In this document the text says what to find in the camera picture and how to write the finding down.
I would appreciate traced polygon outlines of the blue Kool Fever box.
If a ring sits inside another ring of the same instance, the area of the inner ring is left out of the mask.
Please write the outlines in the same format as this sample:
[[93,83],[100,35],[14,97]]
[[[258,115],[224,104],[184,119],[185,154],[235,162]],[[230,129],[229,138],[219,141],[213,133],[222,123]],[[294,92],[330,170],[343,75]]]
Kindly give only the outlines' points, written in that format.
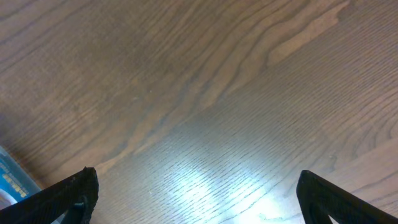
[[13,176],[5,163],[1,162],[1,210],[27,198],[29,192]]

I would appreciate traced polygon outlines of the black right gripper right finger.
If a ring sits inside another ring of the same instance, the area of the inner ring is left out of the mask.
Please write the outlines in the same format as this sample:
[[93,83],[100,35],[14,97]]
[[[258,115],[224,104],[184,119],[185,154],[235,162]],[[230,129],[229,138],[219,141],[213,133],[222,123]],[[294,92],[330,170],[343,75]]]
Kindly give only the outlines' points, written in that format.
[[306,224],[397,224],[397,218],[309,170],[300,173],[296,194]]

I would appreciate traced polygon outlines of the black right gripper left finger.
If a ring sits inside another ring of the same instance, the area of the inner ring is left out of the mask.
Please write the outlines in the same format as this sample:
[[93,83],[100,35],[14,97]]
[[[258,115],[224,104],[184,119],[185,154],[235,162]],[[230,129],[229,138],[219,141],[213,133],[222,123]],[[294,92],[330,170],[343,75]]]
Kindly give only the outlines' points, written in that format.
[[98,201],[96,170],[86,167],[60,182],[1,210],[3,224],[46,224],[61,215],[62,223],[87,224]]

